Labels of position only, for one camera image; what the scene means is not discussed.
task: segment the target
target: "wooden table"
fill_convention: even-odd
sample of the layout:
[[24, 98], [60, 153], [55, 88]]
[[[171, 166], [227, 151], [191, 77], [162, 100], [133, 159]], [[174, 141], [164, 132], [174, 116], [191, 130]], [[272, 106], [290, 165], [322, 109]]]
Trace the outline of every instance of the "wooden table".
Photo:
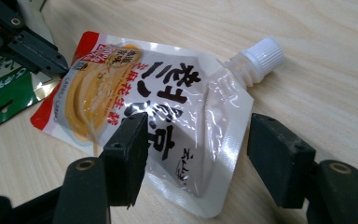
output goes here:
[[[271, 116], [317, 149], [316, 161], [358, 168], [358, 0], [48, 0], [43, 8], [68, 62], [88, 30], [212, 53], [225, 61], [266, 36], [287, 61], [248, 89], [254, 112]], [[29, 122], [39, 105], [0, 126], [0, 195], [14, 206], [62, 184], [83, 152]], [[135, 207], [112, 208], [116, 223], [306, 223], [304, 209], [277, 208], [243, 141], [222, 213], [195, 217], [142, 188]]]

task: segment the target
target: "light wood surface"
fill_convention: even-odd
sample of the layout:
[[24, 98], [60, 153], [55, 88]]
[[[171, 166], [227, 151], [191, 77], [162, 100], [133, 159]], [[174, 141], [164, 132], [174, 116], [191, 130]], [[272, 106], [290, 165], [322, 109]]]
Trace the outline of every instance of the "light wood surface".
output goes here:
[[[287, 61], [248, 92], [271, 116], [317, 149], [316, 161], [358, 168], [358, 0], [48, 0], [43, 14], [68, 62], [88, 30], [210, 52], [221, 61], [266, 36]], [[39, 105], [0, 126], [0, 195], [14, 206], [62, 184], [84, 153], [29, 122]], [[142, 188], [135, 207], [112, 208], [116, 223], [306, 223], [304, 209], [277, 208], [243, 142], [222, 213], [195, 217]]]

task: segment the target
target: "white plastic cap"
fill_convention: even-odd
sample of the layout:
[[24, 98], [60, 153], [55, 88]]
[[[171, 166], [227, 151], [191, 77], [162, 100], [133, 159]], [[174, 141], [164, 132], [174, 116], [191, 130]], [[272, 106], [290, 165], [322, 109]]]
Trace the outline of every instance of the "white plastic cap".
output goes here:
[[241, 53], [255, 66], [256, 77], [253, 77], [254, 83], [260, 82], [266, 74], [284, 62], [281, 46], [271, 37], [263, 39]]

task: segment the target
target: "clear plastic packaging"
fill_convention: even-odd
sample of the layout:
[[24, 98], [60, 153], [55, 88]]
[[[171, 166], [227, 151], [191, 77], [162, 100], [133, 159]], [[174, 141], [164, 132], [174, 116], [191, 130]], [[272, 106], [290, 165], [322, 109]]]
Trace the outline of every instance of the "clear plastic packaging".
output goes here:
[[70, 72], [32, 123], [97, 156], [122, 119], [147, 112], [144, 183], [197, 216], [214, 217], [251, 114], [245, 84], [270, 72], [271, 58], [272, 69], [282, 62], [279, 46], [267, 41], [221, 64], [195, 50], [87, 32]]

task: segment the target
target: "food pouch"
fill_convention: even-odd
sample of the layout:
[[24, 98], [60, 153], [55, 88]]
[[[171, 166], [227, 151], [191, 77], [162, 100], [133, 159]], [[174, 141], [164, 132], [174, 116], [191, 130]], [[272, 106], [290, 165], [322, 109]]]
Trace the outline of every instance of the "food pouch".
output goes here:
[[[267, 47], [279, 56], [266, 61], [268, 73], [282, 52], [272, 40]], [[239, 55], [221, 64], [195, 50], [86, 32], [69, 73], [31, 122], [97, 156], [124, 118], [147, 112], [144, 183], [198, 216], [214, 217], [251, 114], [245, 84], [257, 79], [257, 69], [266, 69], [245, 52]]]

